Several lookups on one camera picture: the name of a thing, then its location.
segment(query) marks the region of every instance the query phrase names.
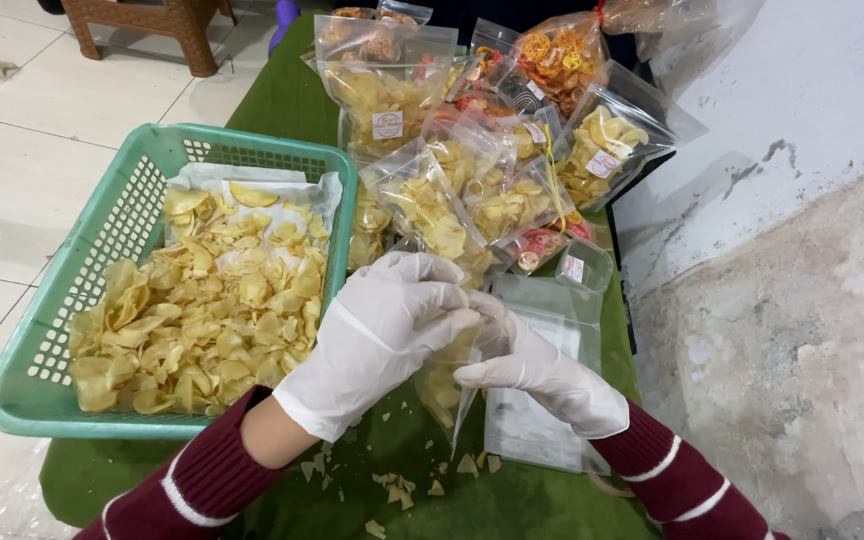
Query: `green table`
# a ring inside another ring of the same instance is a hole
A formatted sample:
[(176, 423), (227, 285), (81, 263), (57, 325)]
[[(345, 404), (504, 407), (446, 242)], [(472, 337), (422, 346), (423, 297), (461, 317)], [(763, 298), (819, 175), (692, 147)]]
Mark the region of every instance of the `green table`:
[[(311, 40), (312, 16), (306, 14), (290, 27), (226, 127), (335, 144), (338, 109), (318, 76), (299, 60)], [(588, 217), (606, 223), (604, 214)], [(639, 399), (618, 273), (612, 275), (603, 300), (601, 328), (603, 377)], [(390, 418), (383, 421), (386, 412)], [(414, 385), (402, 384), (366, 413), (354, 440), (336, 443), (326, 467), (333, 480), (325, 490), (320, 475), (307, 483), (300, 472), (288, 474), (222, 537), (365, 540), (374, 538), (364, 527), (372, 519), (386, 528), (390, 539), (659, 537), (641, 504), (607, 495), (584, 475), (512, 462), (477, 479), (454, 472), (462, 454), (478, 456), (482, 451), (484, 421), (484, 400), (477, 397), (462, 427), (456, 459), (448, 473), (436, 474), (446, 495), (427, 497), (429, 473), (438, 463), (450, 461), (450, 447), (420, 404)], [(429, 440), (434, 444), (426, 448)], [(45, 503), (58, 520), (84, 527), (109, 499), (135, 487), (181, 444), (55, 439), (39, 475)], [(310, 460), (316, 452), (318, 445), (300, 460)], [(401, 474), (416, 483), (415, 506), (402, 511), (397, 503), (386, 504), (372, 473)], [(339, 501), (340, 488), (344, 502)]]

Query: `striped sleeve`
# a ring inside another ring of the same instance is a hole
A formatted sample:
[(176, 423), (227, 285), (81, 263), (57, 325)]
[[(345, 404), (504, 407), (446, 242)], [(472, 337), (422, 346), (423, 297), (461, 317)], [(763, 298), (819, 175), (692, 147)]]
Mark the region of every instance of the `striped sleeve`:
[(257, 386), (135, 489), (110, 500), (78, 540), (211, 540), (281, 474), (246, 452), (245, 413), (269, 397)]
[(789, 540), (702, 454), (629, 401), (629, 428), (589, 441), (669, 540)]

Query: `blue object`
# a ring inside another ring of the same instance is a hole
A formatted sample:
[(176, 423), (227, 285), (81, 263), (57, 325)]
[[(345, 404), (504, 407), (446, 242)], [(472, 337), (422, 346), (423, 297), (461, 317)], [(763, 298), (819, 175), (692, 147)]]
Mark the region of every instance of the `blue object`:
[(269, 55), (272, 55), (272, 50), (282, 41), (285, 32), (289, 29), (292, 21), (299, 18), (302, 12), (299, 10), (299, 5), (292, 0), (278, 0), (275, 3), (275, 18), (278, 19), (278, 28), (271, 35), (269, 40)]

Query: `gloved hand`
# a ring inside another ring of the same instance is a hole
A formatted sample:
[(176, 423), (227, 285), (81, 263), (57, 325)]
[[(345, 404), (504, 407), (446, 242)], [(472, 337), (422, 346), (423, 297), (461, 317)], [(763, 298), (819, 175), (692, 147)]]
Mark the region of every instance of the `gloved hand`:
[(469, 302), (476, 312), (499, 319), (496, 350), (483, 352), (501, 355), (457, 369), (459, 385), (525, 390), (586, 439), (614, 436), (629, 427), (629, 402), (601, 376), (563, 354), (500, 300), (473, 292)]
[(359, 268), (329, 304), (309, 358), (272, 395), (311, 436), (335, 442), (356, 418), (478, 323), (463, 272), (424, 252)]

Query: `white stripe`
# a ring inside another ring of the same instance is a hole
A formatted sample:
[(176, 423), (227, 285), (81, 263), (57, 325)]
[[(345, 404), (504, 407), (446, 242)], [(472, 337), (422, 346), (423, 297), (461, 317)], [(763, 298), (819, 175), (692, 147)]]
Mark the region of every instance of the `white stripe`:
[(365, 336), (369, 340), (373, 341), (379, 347), (385, 349), (390, 353), (397, 353), (397, 350), (393, 350), (392, 347), (389, 347), (382, 341), (377, 335), (373, 333), (372, 330), (368, 329), (366, 325), (362, 324), (362, 321), (358, 319), (347, 307), (342, 305), (342, 302), (339, 300), (332, 300), (332, 302), (328, 305), (328, 308), (331, 310), (335, 310), (342, 319), (345, 320), (346, 323), (352, 325), (352, 327), (359, 332), (359, 334)]
[(116, 495), (115, 497), (112, 498), (112, 500), (110, 500), (109, 502), (106, 502), (105, 506), (102, 508), (102, 532), (105, 533), (105, 540), (113, 540), (113, 535), (109, 534), (109, 528), (106, 526), (106, 515), (109, 513), (109, 507), (111, 507), (113, 505), (113, 503), (115, 503), (116, 501), (121, 499), (122, 496), (125, 495), (126, 493), (123, 493), (121, 495)]
[(173, 475), (176, 472), (176, 463), (179, 462), (179, 459), (183, 456), (183, 452), (186, 451), (186, 448), (188, 448), (188, 445), (178, 451), (178, 455), (175, 456), (175, 459), (173, 459), (172, 463), (169, 465), (169, 472), (165, 474), (165, 477), (162, 478), (161, 481), (162, 487), (165, 489), (165, 494), (169, 497), (169, 501), (172, 502), (175, 511), (188, 520), (189, 523), (198, 527), (222, 527), (226, 523), (233, 521), (235, 519), (234, 514), (222, 519), (210, 518), (200, 514), (195, 511), (192, 506), (189, 506), (188, 502), (183, 498), (183, 494), (179, 492), (179, 486), (176, 485)]
[(722, 498), (726, 496), (726, 491), (729, 491), (729, 486), (732, 485), (729, 483), (729, 479), (726, 478), (724, 482), (722, 482), (722, 487), (719, 488), (718, 491), (715, 492), (714, 495), (707, 498), (705, 502), (699, 504), (698, 506), (692, 508), (691, 510), (685, 512), (684, 514), (678, 516), (678, 518), (672, 520), (674, 522), (683, 522), (689, 521), (690, 519), (697, 518), (710, 510), (714, 509), (716, 505), (719, 504), (719, 501), (722, 501)]
[(627, 483), (643, 483), (645, 481), (650, 481), (654, 479), (658, 475), (662, 474), (663, 471), (668, 469), (669, 465), (671, 465), (672, 462), (675, 461), (675, 457), (679, 453), (680, 445), (682, 445), (682, 439), (679, 438), (678, 435), (676, 435), (675, 438), (672, 439), (672, 448), (669, 449), (669, 452), (666, 454), (665, 459), (661, 460), (661, 462), (655, 465), (654, 469), (649, 472), (639, 474), (638, 476), (622, 476), (622, 480)]

